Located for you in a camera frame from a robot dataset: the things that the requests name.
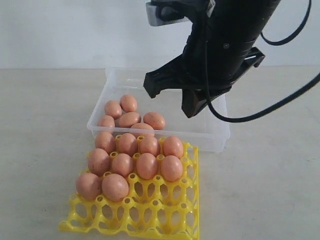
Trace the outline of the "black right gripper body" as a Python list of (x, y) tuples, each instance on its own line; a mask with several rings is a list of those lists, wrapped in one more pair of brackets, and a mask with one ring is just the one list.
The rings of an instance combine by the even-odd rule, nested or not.
[(254, 43), (264, 28), (263, 22), (193, 23), (181, 55), (183, 69), (190, 82), (200, 87), (184, 89), (184, 97), (203, 97), (205, 77), (209, 95), (216, 97), (265, 57)]

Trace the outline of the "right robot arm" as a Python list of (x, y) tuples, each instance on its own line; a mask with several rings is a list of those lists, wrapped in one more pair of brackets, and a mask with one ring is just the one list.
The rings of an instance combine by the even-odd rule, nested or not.
[(192, 23), (182, 54), (148, 72), (144, 89), (151, 98), (167, 89), (182, 90), (188, 118), (229, 92), (248, 67), (247, 55), (277, 8), (277, 0), (152, 0), (152, 16), (164, 22)]

